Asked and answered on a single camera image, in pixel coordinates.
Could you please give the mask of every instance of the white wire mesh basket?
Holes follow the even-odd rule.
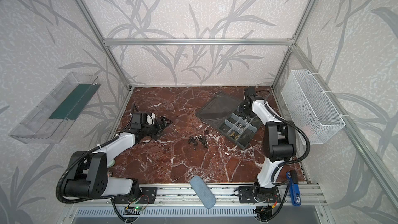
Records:
[[[311,144],[325,143],[346,125],[309,70],[292,70],[281,94],[292,120]]]

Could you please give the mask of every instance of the metal vent grille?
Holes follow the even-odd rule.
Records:
[[[120,214],[124,207],[117,207]],[[241,207],[147,207],[140,217],[252,217],[251,206]],[[75,217],[116,217],[112,207],[79,207]]]

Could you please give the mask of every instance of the green strip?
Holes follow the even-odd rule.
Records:
[[[76,120],[101,84],[79,84],[51,114],[50,118]]]

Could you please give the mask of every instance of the red marble surface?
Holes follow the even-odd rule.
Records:
[[[195,113],[215,93],[224,91],[243,99],[245,87],[151,87],[135,88],[119,128],[127,124],[132,103],[140,111],[157,117],[165,116],[173,124],[163,131],[159,140],[149,138],[115,158],[110,168],[114,177],[137,178],[140,183],[188,183],[199,175],[205,182],[253,182],[264,162],[262,140],[264,126],[256,133],[246,150],[222,136],[216,129],[199,120]],[[256,90],[269,89],[257,87]],[[268,101],[277,112],[273,96]],[[207,134],[208,148],[201,143],[188,144],[190,136]],[[300,165],[284,166],[277,181],[286,179],[286,172],[296,169],[300,181],[305,181]]]

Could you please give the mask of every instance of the clear plastic tray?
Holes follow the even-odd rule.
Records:
[[[98,90],[100,84],[95,83],[97,77],[69,73],[12,130],[10,136],[23,143],[59,143]]]
[[[218,130],[230,141],[242,150],[246,149],[250,141],[261,126],[261,120],[258,117],[239,117],[237,111],[232,112],[230,117],[224,120]]]

